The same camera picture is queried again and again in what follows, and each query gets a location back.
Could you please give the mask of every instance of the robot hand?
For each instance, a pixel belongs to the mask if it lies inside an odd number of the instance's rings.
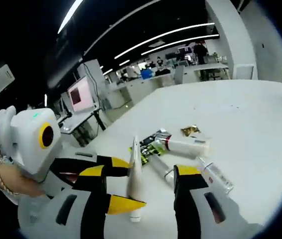
[[[174,166],[174,193],[179,239],[250,239],[262,228],[246,222],[223,188],[208,185],[197,168]]]
[[[107,194],[106,176],[116,175],[118,170],[105,165],[87,168],[72,189],[64,189],[51,200],[21,198],[18,218],[22,233],[29,239],[103,239],[106,213],[127,213],[145,206],[144,202]]]

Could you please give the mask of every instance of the white tube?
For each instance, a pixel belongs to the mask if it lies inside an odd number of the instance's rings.
[[[190,156],[208,156],[209,140],[204,138],[192,138],[160,134],[155,138],[156,142],[165,145],[167,150]]]
[[[142,162],[138,137],[135,136],[131,151],[130,166],[128,173],[127,196],[137,201],[144,201],[142,182]],[[130,213],[131,222],[140,222],[142,209],[134,210]]]
[[[162,177],[172,188],[174,188],[174,172],[173,168],[164,163],[156,154],[150,156],[149,164],[155,169],[160,177]]]
[[[197,169],[201,172],[205,181],[211,185],[223,188],[224,192],[228,194],[234,188],[233,183],[225,177],[214,163],[205,162],[202,158],[198,158],[200,166]]]

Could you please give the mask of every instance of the bracelet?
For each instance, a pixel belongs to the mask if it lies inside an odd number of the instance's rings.
[[[3,183],[1,176],[0,176],[0,184],[3,187],[3,189],[5,191],[7,191],[9,194],[11,194],[11,195],[18,195],[19,194],[19,193],[14,193],[11,190],[9,190],[8,187],[6,187],[6,185]]]

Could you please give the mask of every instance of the yellow stripe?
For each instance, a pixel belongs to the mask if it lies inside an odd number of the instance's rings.
[[[104,165],[99,165],[92,168],[87,168],[86,170],[82,171],[79,176],[101,176],[101,172]]]
[[[116,195],[111,195],[108,214],[129,213],[146,205],[145,202],[136,201]]]
[[[201,174],[200,171],[194,167],[185,166],[185,165],[177,165],[176,167],[179,171],[180,176],[181,175]]]
[[[44,144],[43,144],[43,141],[42,141],[42,135],[43,135],[43,132],[45,131],[45,129],[50,126],[50,124],[48,122],[45,122],[39,129],[39,136],[38,136],[38,140],[39,140],[39,145],[41,148],[48,148],[46,147]]]
[[[111,157],[113,167],[129,168],[129,163],[122,159]]]

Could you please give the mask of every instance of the yellow lens ring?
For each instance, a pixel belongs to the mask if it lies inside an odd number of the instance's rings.
[[[48,148],[51,145],[51,144],[49,144],[49,145],[45,146],[45,144],[43,142],[43,134],[44,134],[45,129],[47,129],[48,127],[51,127],[48,122],[44,123],[40,127],[38,140],[39,140],[39,145],[40,145],[41,148]]]

